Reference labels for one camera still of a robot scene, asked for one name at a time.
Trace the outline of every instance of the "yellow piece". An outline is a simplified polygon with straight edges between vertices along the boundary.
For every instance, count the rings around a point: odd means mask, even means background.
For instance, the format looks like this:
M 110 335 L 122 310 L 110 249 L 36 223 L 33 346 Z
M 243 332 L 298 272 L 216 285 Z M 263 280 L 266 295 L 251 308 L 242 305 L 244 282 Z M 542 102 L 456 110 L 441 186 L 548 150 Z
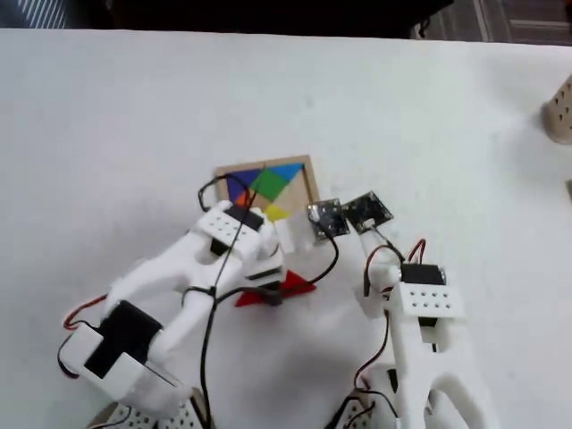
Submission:
M 280 219 L 286 219 L 287 217 L 290 217 L 290 213 L 288 213 L 286 210 L 282 210 L 281 208 L 275 206 L 274 204 L 271 204 L 266 208 L 265 214 L 266 216 L 268 216 L 268 220 L 271 222 L 279 221 Z

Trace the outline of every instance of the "circuit board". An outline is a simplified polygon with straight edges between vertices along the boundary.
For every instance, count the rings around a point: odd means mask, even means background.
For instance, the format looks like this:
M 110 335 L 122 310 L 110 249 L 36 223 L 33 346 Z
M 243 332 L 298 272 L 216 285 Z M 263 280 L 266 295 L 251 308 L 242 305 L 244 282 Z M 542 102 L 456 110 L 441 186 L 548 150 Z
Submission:
M 343 213 L 358 234 L 393 219 L 393 214 L 373 191 L 344 204 Z
M 312 229 L 318 240 L 327 238 L 322 230 L 324 228 L 332 237 L 349 234 L 348 223 L 341 208 L 339 199 L 316 201 L 307 207 L 308 218 L 313 221 Z

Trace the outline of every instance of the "table surface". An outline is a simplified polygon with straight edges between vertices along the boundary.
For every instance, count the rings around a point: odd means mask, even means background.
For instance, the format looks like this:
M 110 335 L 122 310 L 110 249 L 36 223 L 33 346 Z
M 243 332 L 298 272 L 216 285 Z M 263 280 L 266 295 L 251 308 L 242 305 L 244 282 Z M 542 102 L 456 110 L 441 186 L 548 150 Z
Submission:
M 107 399 L 58 371 L 66 311 L 180 237 L 216 166 L 304 154 L 321 197 L 373 189 L 396 244 L 427 238 L 426 260 L 467 302 L 504 427 L 572 421 L 572 148 L 539 120 L 571 49 L 7 29 L 0 58 L 5 421 L 83 427 Z M 340 245 L 317 292 L 217 314 L 219 427 L 323 427 L 378 347 L 383 322 L 352 298 L 358 238 Z M 329 251 L 291 267 L 316 273 Z M 193 383 L 201 331 L 184 363 Z

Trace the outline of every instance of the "perforated white plate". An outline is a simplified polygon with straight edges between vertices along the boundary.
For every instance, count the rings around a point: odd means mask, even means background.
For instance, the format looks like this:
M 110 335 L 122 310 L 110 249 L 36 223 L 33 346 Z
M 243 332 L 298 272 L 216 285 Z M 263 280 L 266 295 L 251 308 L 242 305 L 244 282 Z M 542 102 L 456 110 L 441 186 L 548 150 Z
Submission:
M 107 421 L 101 425 L 111 424 L 122 421 L 129 413 L 129 407 L 123 405 L 118 406 L 110 415 Z M 98 428 L 99 425 L 89 426 L 88 428 Z M 145 416 L 137 410 L 132 410 L 129 418 L 113 429 L 202 429 L 198 420 L 195 409 L 190 404 L 190 400 L 181 405 L 177 417 L 157 421 L 154 418 Z

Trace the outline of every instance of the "red tangram piece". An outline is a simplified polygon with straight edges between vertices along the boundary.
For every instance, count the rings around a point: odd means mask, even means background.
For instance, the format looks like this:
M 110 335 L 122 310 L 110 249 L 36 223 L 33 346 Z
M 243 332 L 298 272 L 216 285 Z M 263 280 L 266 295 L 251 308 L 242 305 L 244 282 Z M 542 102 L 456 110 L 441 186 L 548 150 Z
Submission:
M 290 293 L 288 292 L 289 289 L 298 288 L 300 284 L 306 284 L 306 285 L 304 287 L 296 289 L 293 292 Z M 284 282 L 280 284 L 280 291 L 282 292 L 282 295 L 285 298 L 293 297 L 295 295 L 301 295 L 303 293 L 308 293 L 311 292 L 312 290 L 315 290 L 314 284 L 307 283 L 306 280 L 304 280 L 302 277 L 300 277 L 296 273 L 293 273 L 290 270 L 286 273 L 286 279 L 284 279 Z M 240 295 L 239 300 L 236 301 L 236 304 L 234 306 L 244 307 L 253 304 L 264 304 L 264 303 L 265 301 L 262 298 L 262 295 L 260 295 L 259 293 L 244 292 L 242 295 Z

